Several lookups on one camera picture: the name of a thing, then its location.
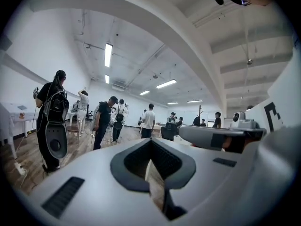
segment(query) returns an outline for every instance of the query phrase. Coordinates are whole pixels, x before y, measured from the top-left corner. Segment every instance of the tube light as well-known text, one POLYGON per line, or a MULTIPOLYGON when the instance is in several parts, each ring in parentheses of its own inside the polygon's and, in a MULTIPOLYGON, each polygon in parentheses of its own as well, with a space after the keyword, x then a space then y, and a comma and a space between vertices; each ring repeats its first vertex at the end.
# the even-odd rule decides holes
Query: tube light
POLYGON ((159 88, 165 87, 165 86, 167 86, 167 85, 172 85, 172 84, 174 84, 174 83, 177 83, 177 81, 176 81, 176 80, 171 80, 171 81, 169 81, 169 82, 166 82, 166 83, 164 83, 164 84, 158 85, 158 86, 156 86, 156 87, 159 89, 159 88))
POLYGON ((192 100, 192 101, 187 101, 187 103, 194 103, 194 102, 203 102, 203 100, 192 100))
POLYGON ((145 95, 145 94, 147 94, 147 93, 149 93, 149 91, 147 90, 147 91, 145 91, 145 92, 142 92, 140 95, 141 96, 143 96, 143 95, 145 95))
POLYGON ((105 45, 105 51, 104 51, 104 66, 110 67, 110 61, 111 61, 111 54, 112 54, 112 48, 113 46, 111 44, 105 45))
POLYGON ((109 79, 110 79, 110 77, 109 77, 108 75, 106 75, 106 76, 105 76, 105 82, 106 82, 107 84, 109 84, 109 79))

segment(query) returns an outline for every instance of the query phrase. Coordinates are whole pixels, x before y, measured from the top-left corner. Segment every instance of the power plug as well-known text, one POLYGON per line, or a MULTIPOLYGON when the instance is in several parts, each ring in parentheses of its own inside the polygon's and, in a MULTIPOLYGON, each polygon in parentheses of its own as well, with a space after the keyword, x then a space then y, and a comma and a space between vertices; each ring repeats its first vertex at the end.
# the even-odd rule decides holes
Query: power plug
POLYGON ((15 167, 18 170, 18 172, 20 173, 21 176, 26 174, 26 171, 24 168, 22 168, 21 164, 18 162, 15 162, 15 167))

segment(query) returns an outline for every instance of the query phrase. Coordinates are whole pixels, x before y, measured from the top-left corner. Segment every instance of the wooden floor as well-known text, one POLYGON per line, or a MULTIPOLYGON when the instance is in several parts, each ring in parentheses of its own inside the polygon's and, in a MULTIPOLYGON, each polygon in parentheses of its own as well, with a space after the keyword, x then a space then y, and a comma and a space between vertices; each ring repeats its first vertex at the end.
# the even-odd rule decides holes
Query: wooden floor
MULTIPOLYGON (((67 165, 82 154, 93 150, 94 138, 89 134, 89 126, 90 122, 87 121, 85 124, 86 133, 82 134, 79 138, 79 145, 77 145, 77 138, 74 133, 68 136, 68 153, 60 160, 61 167, 67 165)), ((153 137, 159 137, 159 133, 154 133, 153 137)), ((141 135, 139 134, 138 128, 124 127, 120 133, 119 141, 120 143, 125 143, 139 138, 141 138, 141 135)), ((2 167, 12 186, 20 188, 26 194, 30 194, 32 189, 47 177, 47 174, 42 168, 42 156, 39 151, 39 146, 37 145, 38 140, 36 133, 29 134, 28 137, 25 137, 23 140, 22 138, 16 139, 14 143, 16 149, 21 143, 17 150, 18 158, 16 161, 28 171, 28 175, 24 177, 18 173, 14 165, 15 160, 9 145, 0 146, 0 156, 3 163, 2 167)), ((109 130, 107 130, 101 143, 101 147, 104 148, 109 146, 114 146, 114 144, 111 142, 111 134, 109 130)), ((158 207, 162 208, 164 196, 163 180, 155 167, 151 167, 147 180, 150 183, 152 199, 158 207)))

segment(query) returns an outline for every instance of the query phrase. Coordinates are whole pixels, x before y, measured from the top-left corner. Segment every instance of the black bag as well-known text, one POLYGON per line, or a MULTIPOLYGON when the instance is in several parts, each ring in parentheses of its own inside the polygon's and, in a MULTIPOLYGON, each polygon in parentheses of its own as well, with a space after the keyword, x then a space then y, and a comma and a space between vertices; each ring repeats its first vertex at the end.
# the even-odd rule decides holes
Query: black bag
POLYGON ((118 106, 118 113, 117 113, 117 115, 116 115, 116 121, 117 122, 122 122, 123 121, 123 112, 124 112, 124 108, 123 108, 123 111, 122 111, 122 113, 120 114, 119 111, 120 110, 120 107, 118 106))

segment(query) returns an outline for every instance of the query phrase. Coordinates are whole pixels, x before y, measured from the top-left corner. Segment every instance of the ceiling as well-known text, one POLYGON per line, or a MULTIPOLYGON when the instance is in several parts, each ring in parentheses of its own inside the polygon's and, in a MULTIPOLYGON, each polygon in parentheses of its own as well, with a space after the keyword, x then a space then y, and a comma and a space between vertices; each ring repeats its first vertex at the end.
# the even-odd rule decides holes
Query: ceiling
MULTIPOLYGON (((241 7, 229 0, 223 6, 214 0, 169 1, 210 44, 228 108, 245 108, 266 99, 268 88, 292 55, 292 30, 275 7, 241 7)), ((145 98, 165 105, 193 99, 214 103, 190 67, 148 32, 99 12, 70 9, 70 14, 75 43, 93 80, 102 82, 108 74, 110 82, 135 95, 149 90, 145 98), (111 68, 103 65, 107 42, 113 44, 111 68), (171 79, 177 83, 155 88, 171 79)))

